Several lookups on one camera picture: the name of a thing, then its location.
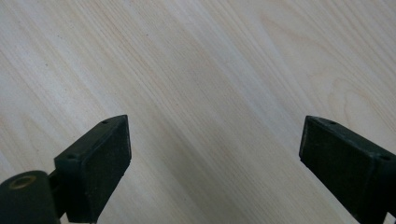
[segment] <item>screw hole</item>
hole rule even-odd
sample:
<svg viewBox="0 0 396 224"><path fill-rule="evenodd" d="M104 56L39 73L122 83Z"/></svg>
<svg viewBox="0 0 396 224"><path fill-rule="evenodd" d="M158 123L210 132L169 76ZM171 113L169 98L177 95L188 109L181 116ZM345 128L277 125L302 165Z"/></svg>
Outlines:
<svg viewBox="0 0 396 224"><path fill-rule="evenodd" d="M10 189L23 189L24 187L35 182L35 175L24 175L9 184Z"/></svg>
<svg viewBox="0 0 396 224"><path fill-rule="evenodd" d="M75 160L77 158L77 155L76 154L69 154L69 155L67 155L67 159L69 159L69 160Z"/></svg>
<svg viewBox="0 0 396 224"><path fill-rule="evenodd" d="M389 156L379 156L379 158L381 158L384 161L390 161L390 157Z"/></svg>

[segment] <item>black plastic part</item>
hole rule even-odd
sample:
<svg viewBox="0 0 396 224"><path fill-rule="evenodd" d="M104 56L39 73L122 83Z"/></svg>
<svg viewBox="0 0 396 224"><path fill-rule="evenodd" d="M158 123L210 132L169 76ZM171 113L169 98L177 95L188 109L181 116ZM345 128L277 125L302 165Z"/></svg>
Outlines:
<svg viewBox="0 0 396 224"><path fill-rule="evenodd" d="M383 223L395 202L396 156L331 120L307 116L301 161L360 223Z"/></svg>
<svg viewBox="0 0 396 224"><path fill-rule="evenodd" d="M61 184L56 170L49 175L49 185L53 201L55 202L56 214L58 217L62 217L67 207L67 191L64 185Z"/></svg>
<svg viewBox="0 0 396 224"><path fill-rule="evenodd" d="M58 224L47 174L30 171L0 185L0 222L4 224Z"/></svg>
<svg viewBox="0 0 396 224"><path fill-rule="evenodd" d="M55 158L70 222L96 222L131 161L128 118L106 119Z"/></svg>

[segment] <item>light wood grain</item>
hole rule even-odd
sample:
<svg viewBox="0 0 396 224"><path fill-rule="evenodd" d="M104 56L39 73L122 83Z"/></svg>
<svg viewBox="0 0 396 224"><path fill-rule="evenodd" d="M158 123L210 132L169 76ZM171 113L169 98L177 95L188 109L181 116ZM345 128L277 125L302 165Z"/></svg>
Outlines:
<svg viewBox="0 0 396 224"><path fill-rule="evenodd" d="M99 223L355 223L300 163L304 116L396 153L392 0L1 1L0 66L1 181L129 116Z"/></svg>

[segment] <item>wooden table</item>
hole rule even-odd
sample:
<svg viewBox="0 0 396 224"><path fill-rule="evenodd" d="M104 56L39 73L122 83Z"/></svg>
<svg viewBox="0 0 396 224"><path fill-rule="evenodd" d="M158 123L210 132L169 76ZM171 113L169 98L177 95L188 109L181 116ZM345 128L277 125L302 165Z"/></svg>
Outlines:
<svg viewBox="0 0 396 224"><path fill-rule="evenodd" d="M99 223L355 223L300 163L304 116L396 153L393 0L2 1L0 65L1 181L129 116Z"/></svg>

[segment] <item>wooden surface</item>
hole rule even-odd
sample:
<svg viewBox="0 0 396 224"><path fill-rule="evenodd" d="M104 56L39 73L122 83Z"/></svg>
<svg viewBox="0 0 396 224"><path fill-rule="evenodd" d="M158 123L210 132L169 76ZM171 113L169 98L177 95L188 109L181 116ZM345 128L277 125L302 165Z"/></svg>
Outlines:
<svg viewBox="0 0 396 224"><path fill-rule="evenodd" d="M2 181L129 116L99 223L355 223L300 163L304 116L396 153L393 0L2 1L0 66Z"/></svg>

